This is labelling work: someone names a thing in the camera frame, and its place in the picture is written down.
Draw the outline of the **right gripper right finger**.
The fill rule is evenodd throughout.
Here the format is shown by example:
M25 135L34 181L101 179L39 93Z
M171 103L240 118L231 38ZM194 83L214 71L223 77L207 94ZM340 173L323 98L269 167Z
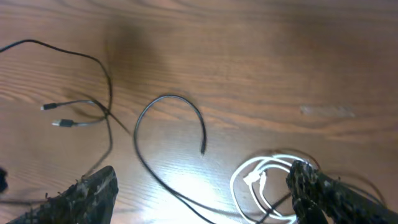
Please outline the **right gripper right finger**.
M393 224L397 213L333 180L310 164L295 160L286 183L298 223Z

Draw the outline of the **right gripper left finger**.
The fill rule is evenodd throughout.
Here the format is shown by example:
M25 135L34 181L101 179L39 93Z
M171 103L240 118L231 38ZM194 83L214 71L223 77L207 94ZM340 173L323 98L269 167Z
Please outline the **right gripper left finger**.
M110 224L118 180L112 166L84 177L56 197L43 200L7 199L7 205L29 206L25 214L10 223Z

